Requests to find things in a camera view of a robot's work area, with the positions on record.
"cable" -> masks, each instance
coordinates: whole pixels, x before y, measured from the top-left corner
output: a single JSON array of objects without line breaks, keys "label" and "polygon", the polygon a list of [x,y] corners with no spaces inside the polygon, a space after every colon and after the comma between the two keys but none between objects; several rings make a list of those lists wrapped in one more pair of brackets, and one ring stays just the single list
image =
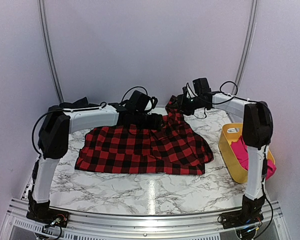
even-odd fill
[{"label": "cable", "polygon": [[243,236],[249,235],[252,231],[255,231],[255,230],[256,230],[256,232],[255,232],[255,234],[254,234],[254,236],[255,236],[258,229],[259,229],[259,227],[256,226],[256,227],[254,227],[254,228],[252,228],[252,229],[246,230],[246,232],[243,232],[243,233],[242,233],[242,230],[240,230],[240,235],[243,237]]},{"label": "cable", "polygon": [[239,87],[238,87],[237,84],[236,84],[235,82],[233,82],[233,81],[226,81],[226,82],[222,83],[222,85],[220,86],[219,91],[220,91],[221,93],[227,95],[226,93],[224,93],[224,92],[222,91],[222,87],[223,87],[225,84],[228,84],[228,83],[232,83],[232,84],[235,86],[235,88],[236,88],[236,91],[235,91],[235,93],[234,93],[233,95],[238,94],[238,92],[239,92]]},{"label": "cable", "polygon": [[57,225],[60,228],[60,233],[56,238],[50,238],[50,237],[46,237],[46,236],[38,236],[35,231],[33,231],[33,234],[35,235],[36,239],[38,240],[58,240],[60,239],[61,235],[62,235],[62,227],[60,225]]},{"label": "cable", "polygon": [[[219,91],[220,91],[221,93],[225,94],[224,92],[222,92],[222,87],[223,87],[225,84],[229,83],[229,82],[234,84],[234,86],[235,86],[235,88],[236,88],[236,93],[237,93],[237,92],[238,92],[238,86],[237,86],[236,83],[233,82],[233,81],[226,81],[226,82],[224,82],[224,83],[220,86],[220,90],[219,90]],[[224,104],[224,103],[227,103],[227,102],[231,101],[231,100],[234,98],[234,97],[232,97],[231,99],[228,99],[228,100],[223,101],[223,102],[212,103],[212,102],[209,102],[209,101],[207,101],[207,100],[205,100],[205,99],[202,99],[200,96],[197,96],[197,95],[193,92],[193,90],[191,89],[191,87],[190,87],[190,85],[189,85],[188,82],[186,83],[186,87],[190,89],[191,93],[192,93],[195,97],[198,97],[200,100],[202,100],[202,101],[204,101],[204,102],[206,102],[206,103],[213,104],[213,105]]]},{"label": "cable", "polygon": [[60,213],[59,213],[59,214],[56,215],[56,217],[57,217],[57,216],[62,216],[62,217],[63,217],[63,222],[66,221],[66,217],[65,217],[63,214],[60,214]]},{"label": "cable", "polygon": [[107,106],[107,103],[105,101],[101,102],[100,103],[100,106],[98,107],[87,107],[86,109],[84,108],[79,108],[79,109],[73,109],[73,110],[65,110],[65,109],[58,109],[58,110],[52,110],[52,111],[48,111],[46,112],[45,114],[41,115],[38,120],[35,122],[34,126],[33,126],[33,129],[32,129],[32,137],[31,137],[31,140],[32,140],[32,146],[33,146],[33,149],[39,154],[41,155],[40,151],[36,148],[35,146],[35,143],[34,143],[34,133],[35,133],[35,129],[36,129],[36,126],[38,125],[38,123],[40,122],[40,120],[42,118],[44,118],[45,116],[47,116],[48,114],[51,114],[51,113],[56,113],[56,112],[66,112],[66,113],[71,113],[71,112],[77,112],[77,111],[89,111],[89,110],[100,110],[100,109],[103,109]]},{"label": "cable", "polygon": [[196,118],[198,118],[198,119],[206,119],[208,116],[206,115],[205,110],[206,110],[206,108],[204,108],[204,115],[205,115],[204,117],[202,117],[202,118],[201,117],[197,117],[194,114],[193,114],[193,116],[196,117]]},{"label": "cable", "polygon": [[269,224],[268,224],[268,225],[266,226],[266,228],[265,228],[259,235],[257,235],[254,239],[259,238],[259,237],[260,237],[260,236],[261,236],[261,235],[269,228],[269,226],[271,225],[271,223],[272,223],[272,221],[273,221],[273,217],[274,217],[273,206],[272,206],[272,204],[270,203],[268,197],[266,196],[265,189],[264,189],[264,183],[262,183],[262,191],[263,191],[263,194],[264,194],[264,196],[265,196],[266,201],[267,201],[267,202],[269,203],[269,205],[270,205],[272,215],[271,215],[271,220],[270,220]]},{"label": "cable", "polygon": [[263,223],[262,223],[262,221],[260,220],[260,218],[259,217],[257,217],[257,219],[259,220],[259,222],[260,222],[260,225],[259,225],[259,228],[263,225]]},{"label": "cable", "polygon": [[121,102],[123,102],[125,96],[126,96],[131,90],[137,89],[137,88],[143,89],[143,90],[145,91],[146,95],[149,96],[148,91],[145,89],[145,87],[143,87],[143,86],[134,86],[134,87],[130,88],[128,91],[126,91],[126,93],[123,95],[123,98],[122,98]]},{"label": "cable", "polygon": [[218,217],[218,223],[223,224],[224,222],[220,221],[220,217],[221,217],[221,215],[219,215],[219,217]]}]

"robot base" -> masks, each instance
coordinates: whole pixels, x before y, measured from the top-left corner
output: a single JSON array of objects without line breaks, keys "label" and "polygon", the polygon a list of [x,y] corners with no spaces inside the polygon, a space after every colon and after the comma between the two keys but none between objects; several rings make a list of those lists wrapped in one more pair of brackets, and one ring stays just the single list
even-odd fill
[{"label": "robot base", "polygon": [[265,196],[259,199],[251,200],[245,195],[242,200],[242,209],[222,213],[219,218],[219,223],[224,229],[236,228],[244,225],[260,222],[264,219],[262,214],[262,206],[265,203]]},{"label": "robot base", "polygon": [[57,209],[50,208],[50,201],[44,203],[37,203],[33,197],[32,192],[29,191],[29,209],[26,214],[26,218],[34,220],[43,224],[51,224],[54,220],[62,217],[62,221],[58,225],[65,228],[69,221],[69,212],[61,211]]},{"label": "robot base", "polygon": [[[237,228],[244,226],[245,224],[242,223],[242,210],[238,211],[231,211],[222,213],[220,215],[221,221],[220,223],[223,225],[224,229],[229,228]],[[254,218],[250,218],[249,221],[246,224],[253,224],[253,223],[259,223],[264,219],[262,212],[258,212]]]}]

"white backdrop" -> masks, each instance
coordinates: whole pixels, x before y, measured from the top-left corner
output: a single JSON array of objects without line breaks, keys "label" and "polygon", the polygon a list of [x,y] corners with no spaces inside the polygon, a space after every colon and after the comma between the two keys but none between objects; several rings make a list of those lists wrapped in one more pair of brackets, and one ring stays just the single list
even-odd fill
[{"label": "white backdrop", "polygon": [[0,228],[37,157],[32,127],[56,103],[36,1],[0,0]]},{"label": "white backdrop", "polygon": [[65,101],[117,102],[142,85],[164,106],[193,79],[206,76],[214,90],[235,79],[251,1],[58,0],[46,7]]}]

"black cable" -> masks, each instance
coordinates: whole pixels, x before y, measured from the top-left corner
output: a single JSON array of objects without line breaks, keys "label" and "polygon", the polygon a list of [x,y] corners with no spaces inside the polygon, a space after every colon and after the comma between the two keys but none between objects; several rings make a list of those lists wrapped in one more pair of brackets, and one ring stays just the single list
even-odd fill
[{"label": "black cable", "polygon": [[[224,82],[221,86],[220,86],[220,92],[221,93],[223,93],[223,94],[225,94],[224,92],[222,92],[222,87],[224,86],[224,84],[227,84],[227,83],[233,83],[234,84],[234,86],[236,87],[236,93],[237,93],[237,91],[238,91],[238,86],[236,85],[236,83],[235,82],[233,82],[233,81],[226,81],[226,82]],[[189,83],[187,82],[186,83],[186,87],[187,88],[189,88],[190,89],[190,91],[191,91],[191,93],[194,95],[194,96],[196,96],[196,97],[198,97],[198,99],[199,100],[201,100],[201,101],[204,101],[204,102],[206,102],[206,103],[210,103],[210,104],[213,104],[213,105],[220,105],[220,104],[224,104],[224,103],[227,103],[227,102],[229,102],[229,101],[231,101],[234,97],[232,97],[231,99],[228,99],[228,100],[226,100],[226,101],[223,101],[223,102],[218,102],[218,103],[212,103],[212,102],[209,102],[209,101],[207,101],[207,100],[205,100],[205,99],[203,99],[203,98],[201,98],[200,96],[197,96],[196,94],[194,94],[194,92],[193,92],[193,90],[191,89],[191,87],[190,87],[190,85],[189,85]]]},{"label": "black cable", "polygon": [[146,95],[149,96],[148,91],[145,89],[145,87],[143,87],[143,86],[134,86],[134,87],[130,88],[128,91],[126,91],[126,93],[123,95],[123,98],[122,98],[121,102],[123,102],[125,96],[126,96],[131,90],[137,89],[137,88],[143,89],[143,90],[145,91]]},{"label": "black cable", "polygon": [[239,92],[239,87],[238,87],[237,84],[236,84],[235,82],[233,82],[233,81],[226,81],[226,82],[222,83],[222,85],[220,86],[219,91],[220,91],[221,93],[227,95],[226,93],[224,93],[224,92],[222,91],[222,87],[223,87],[225,84],[228,84],[228,83],[232,83],[232,84],[235,86],[235,88],[236,88],[236,91],[235,91],[235,93],[234,93],[233,95],[238,94],[238,92]]},{"label": "black cable", "polygon": [[34,143],[34,132],[35,132],[35,129],[36,129],[36,126],[38,125],[38,123],[40,122],[40,120],[42,118],[44,118],[45,116],[47,116],[48,114],[51,114],[51,113],[56,113],[56,112],[66,112],[66,113],[69,113],[69,112],[77,112],[77,111],[89,111],[89,110],[97,110],[97,109],[103,109],[107,106],[107,103],[105,101],[101,102],[100,103],[100,106],[98,107],[87,107],[86,109],[81,109],[79,108],[78,110],[77,109],[73,109],[73,110],[65,110],[65,109],[58,109],[58,110],[52,110],[52,111],[48,111],[46,112],[45,114],[41,115],[38,120],[35,122],[34,126],[33,126],[33,129],[32,129],[32,137],[31,137],[31,141],[32,141],[32,146],[33,146],[33,149],[38,153],[38,154],[41,154],[40,151],[36,148],[35,146],[35,143]]},{"label": "black cable", "polygon": [[59,226],[59,228],[60,228],[59,236],[58,236],[57,238],[55,238],[55,239],[52,239],[52,240],[58,240],[58,239],[60,239],[60,237],[61,237],[61,235],[62,235],[62,227]]},{"label": "black cable", "polygon": [[219,217],[218,217],[218,223],[223,224],[224,222],[220,221],[220,217],[221,217],[221,215],[219,215]]},{"label": "black cable", "polygon": [[60,239],[60,237],[61,237],[61,235],[62,235],[62,227],[61,227],[60,225],[56,225],[56,226],[58,226],[58,227],[60,228],[60,233],[59,233],[59,235],[58,235],[56,238],[54,238],[54,239],[53,239],[53,238],[50,238],[49,236],[48,236],[48,237],[46,237],[46,236],[37,236],[35,232],[33,232],[33,233],[34,233],[34,235],[35,235],[36,238],[40,238],[40,239],[42,239],[42,240],[58,240],[58,239]]},{"label": "black cable", "polygon": [[205,110],[206,110],[206,108],[204,108],[204,115],[205,115],[204,117],[202,117],[202,118],[201,118],[201,117],[197,117],[197,116],[195,116],[194,114],[193,114],[193,116],[196,117],[196,118],[198,118],[198,119],[206,119],[206,118],[207,118],[207,115],[206,115]]},{"label": "black cable", "polygon": [[257,235],[254,239],[259,238],[259,237],[260,237],[260,236],[261,236],[261,235],[269,228],[269,226],[271,225],[271,223],[272,223],[272,221],[273,221],[273,217],[274,217],[273,206],[272,206],[272,204],[270,203],[268,197],[266,196],[265,189],[264,189],[264,184],[263,184],[263,183],[262,183],[262,191],[263,191],[263,194],[264,194],[264,196],[265,196],[266,201],[267,201],[267,202],[269,203],[269,205],[270,205],[272,215],[271,215],[271,220],[270,220],[269,224],[268,224],[268,225],[266,226],[266,228],[265,228],[259,235]]}]

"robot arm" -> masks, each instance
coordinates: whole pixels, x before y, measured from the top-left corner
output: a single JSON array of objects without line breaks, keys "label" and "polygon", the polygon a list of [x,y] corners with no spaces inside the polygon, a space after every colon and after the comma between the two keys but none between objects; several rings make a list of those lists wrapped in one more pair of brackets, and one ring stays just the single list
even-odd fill
[{"label": "robot arm", "polygon": [[89,128],[115,125],[142,125],[147,129],[159,129],[162,116],[148,115],[157,104],[155,97],[134,91],[131,98],[122,103],[86,108],[60,108],[52,106],[39,131],[39,157],[35,163],[33,187],[28,194],[27,218],[49,224],[62,214],[68,219],[68,212],[49,208],[49,193],[55,168],[68,150],[69,134]]},{"label": "robot arm", "polygon": [[272,115],[267,104],[229,96],[221,90],[213,92],[205,78],[194,80],[193,85],[196,93],[194,97],[190,96],[186,86],[175,102],[175,106],[184,114],[192,115],[198,108],[216,108],[243,118],[242,136],[248,146],[249,155],[248,183],[242,200],[242,210],[221,214],[223,227],[228,229],[263,220],[268,146],[273,134]]}]

